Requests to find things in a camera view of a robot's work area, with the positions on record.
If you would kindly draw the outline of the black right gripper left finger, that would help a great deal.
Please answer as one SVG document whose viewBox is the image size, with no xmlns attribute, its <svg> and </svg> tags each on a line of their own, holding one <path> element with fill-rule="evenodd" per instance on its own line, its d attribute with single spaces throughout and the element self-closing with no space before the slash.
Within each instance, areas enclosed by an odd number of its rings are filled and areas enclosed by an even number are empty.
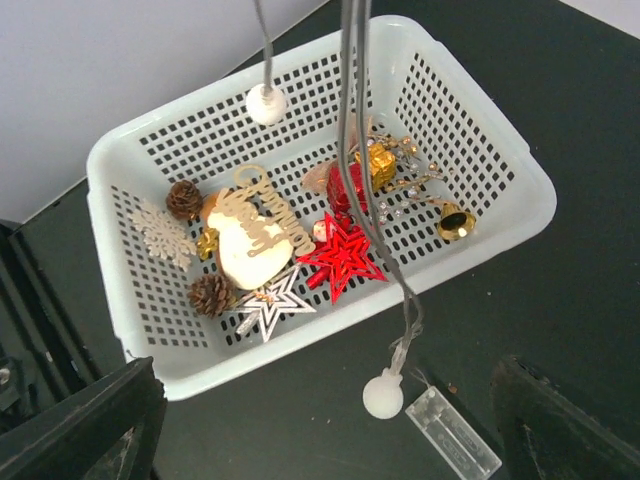
<svg viewBox="0 0 640 480">
<path fill-rule="evenodd" d="M 137 358 L 1 436 L 3 479 L 154 479 L 167 408 Z"/>
</svg>

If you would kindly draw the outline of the clear battery box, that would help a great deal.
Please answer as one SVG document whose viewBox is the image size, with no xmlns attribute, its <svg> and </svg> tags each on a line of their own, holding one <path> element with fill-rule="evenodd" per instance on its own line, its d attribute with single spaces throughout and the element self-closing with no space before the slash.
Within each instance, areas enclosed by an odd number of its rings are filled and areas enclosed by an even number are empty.
<svg viewBox="0 0 640 480">
<path fill-rule="evenodd" d="M 490 479 L 502 467 L 498 455 L 435 386 L 405 413 L 459 479 Z"/>
</svg>

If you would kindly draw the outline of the white ball string lights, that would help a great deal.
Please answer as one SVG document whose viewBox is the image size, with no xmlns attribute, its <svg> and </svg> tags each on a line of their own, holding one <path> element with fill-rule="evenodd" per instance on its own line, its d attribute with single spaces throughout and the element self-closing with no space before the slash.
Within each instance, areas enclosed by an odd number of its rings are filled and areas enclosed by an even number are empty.
<svg viewBox="0 0 640 480">
<path fill-rule="evenodd" d="M 369 1 L 343 1 L 341 3 L 341 93 L 338 113 L 338 167 L 341 180 L 349 202 L 355 208 L 356 223 L 367 238 L 376 247 L 378 253 L 389 268 L 390 273 L 403 292 L 403 317 L 405 331 L 393 344 L 390 366 L 364 386 L 362 401 L 366 411 L 376 419 L 387 420 L 398 415 L 404 405 L 402 369 L 406 362 L 412 340 L 419 335 L 424 310 L 414 290 L 408 285 L 397 262 L 392 258 L 378 220 L 374 204 L 373 190 L 369 172 L 369 160 L 366 149 L 367 130 L 365 113 L 368 92 L 368 53 L 369 20 L 371 3 Z M 364 183 L 364 199 L 367 210 L 360 206 L 358 194 L 348 168 L 348 147 L 345 144 L 348 134 L 348 116 L 350 103 L 355 103 L 356 126 L 360 140 L 361 171 Z"/>
</svg>

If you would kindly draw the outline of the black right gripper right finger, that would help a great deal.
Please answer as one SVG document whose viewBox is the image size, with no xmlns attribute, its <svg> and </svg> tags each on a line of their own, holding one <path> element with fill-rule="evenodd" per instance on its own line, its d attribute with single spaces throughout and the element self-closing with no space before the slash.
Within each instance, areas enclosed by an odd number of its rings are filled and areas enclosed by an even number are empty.
<svg viewBox="0 0 640 480">
<path fill-rule="evenodd" d="M 491 402 L 513 479 L 637 479 L 639 448 L 520 358 L 495 366 Z"/>
</svg>

